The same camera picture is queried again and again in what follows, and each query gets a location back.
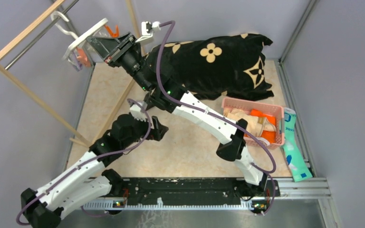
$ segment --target pillow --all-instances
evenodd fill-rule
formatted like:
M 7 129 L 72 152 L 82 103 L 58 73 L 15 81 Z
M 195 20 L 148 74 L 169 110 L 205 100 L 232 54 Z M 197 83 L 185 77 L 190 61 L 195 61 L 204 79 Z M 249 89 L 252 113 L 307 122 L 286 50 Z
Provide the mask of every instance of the pillow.
M 214 37 L 208 40 L 167 43 L 161 74 L 171 77 L 198 99 L 214 100 L 220 95 L 257 101 L 273 96 L 265 82 L 264 45 L 272 40 L 259 34 Z M 146 67 L 156 71 L 160 45 L 146 56 Z M 149 75 L 147 80 L 155 82 Z

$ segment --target orange cloth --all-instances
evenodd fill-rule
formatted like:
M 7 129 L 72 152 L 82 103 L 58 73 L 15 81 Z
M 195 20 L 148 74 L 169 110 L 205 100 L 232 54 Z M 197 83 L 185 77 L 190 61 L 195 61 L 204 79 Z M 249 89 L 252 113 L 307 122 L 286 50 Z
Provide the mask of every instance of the orange cloth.
M 259 111 L 257 109 L 252 109 L 251 112 L 250 112 L 250 115 L 258 116 L 258 117 L 266 117 L 271 124 L 276 126 L 276 118 L 274 116 L 266 115 L 266 114 L 262 113 L 261 111 Z M 268 142 L 270 142 L 270 143 L 275 143 L 276 142 L 275 141 L 275 136 L 276 136 L 275 132 L 263 131 L 262 134 L 261 134 L 261 137 L 268 140 Z

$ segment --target floor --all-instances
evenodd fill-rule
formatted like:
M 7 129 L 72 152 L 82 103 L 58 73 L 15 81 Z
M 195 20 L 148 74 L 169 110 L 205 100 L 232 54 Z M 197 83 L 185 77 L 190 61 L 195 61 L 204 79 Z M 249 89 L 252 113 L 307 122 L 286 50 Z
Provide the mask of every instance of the floor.
M 267 60 L 264 71 L 265 80 L 272 84 L 275 96 L 261 102 L 286 106 L 274 61 Z M 130 80 L 131 77 L 122 68 L 96 65 L 77 128 L 84 137 L 93 140 Z M 135 84 L 128 98 L 142 100 L 143 97 L 144 91 Z M 222 113 L 222 99 L 203 102 Z M 128 113 L 128 110 L 129 105 L 124 102 L 117 116 Z M 157 108 L 149 110 L 149 115 L 157 116 L 161 124 L 169 127 L 163 140 L 143 142 L 133 152 L 109 165 L 108 169 L 114 169 L 123 177 L 242 177 L 232 162 L 216 155 L 219 142 L 210 133 Z M 250 146 L 249 151 L 257 165 L 266 170 L 272 169 L 270 159 L 260 147 Z M 68 166 L 85 152 L 85 147 L 74 144 Z M 271 153 L 277 164 L 272 176 L 291 177 L 283 150 L 279 148 L 271 150 Z

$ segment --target hanger hook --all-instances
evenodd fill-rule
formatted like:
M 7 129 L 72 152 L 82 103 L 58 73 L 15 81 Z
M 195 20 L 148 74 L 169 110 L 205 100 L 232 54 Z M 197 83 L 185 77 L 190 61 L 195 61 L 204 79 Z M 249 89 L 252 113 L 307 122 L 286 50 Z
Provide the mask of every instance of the hanger hook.
M 51 20 L 54 20 L 55 17 L 60 17 L 62 18 L 65 22 L 69 22 L 69 19 L 61 12 L 59 11 L 54 11 L 51 13 Z M 59 29 L 59 31 L 61 31 L 62 33 L 64 33 L 65 35 L 70 35 L 72 36 L 74 39 L 77 39 L 78 36 L 74 33 L 74 32 L 71 32 L 71 31 L 68 31 L 68 30 L 65 30 L 62 26 L 60 26 L 58 23 L 55 23 L 55 26 Z

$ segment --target plastic basket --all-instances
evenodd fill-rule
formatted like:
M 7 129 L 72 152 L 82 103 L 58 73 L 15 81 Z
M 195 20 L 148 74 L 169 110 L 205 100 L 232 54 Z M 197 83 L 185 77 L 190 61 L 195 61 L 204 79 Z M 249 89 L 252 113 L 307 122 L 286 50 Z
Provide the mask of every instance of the plastic basket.
M 272 104 L 264 104 L 260 102 L 253 102 L 253 101 L 246 101 L 241 99 L 235 99 L 226 97 L 223 99 L 221 104 L 222 108 L 238 108 L 244 110 L 248 114 L 250 111 L 255 108 L 264 114 L 272 115 L 276 118 L 276 136 L 275 136 L 275 143 L 271 143 L 270 145 L 266 145 L 268 149 L 275 149 L 282 146 L 285 143 L 285 113 L 282 106 L 272 105 Z M 244 137 L 247 145 L 250 146 L 260 146 L 254 140 L 249 137 Z

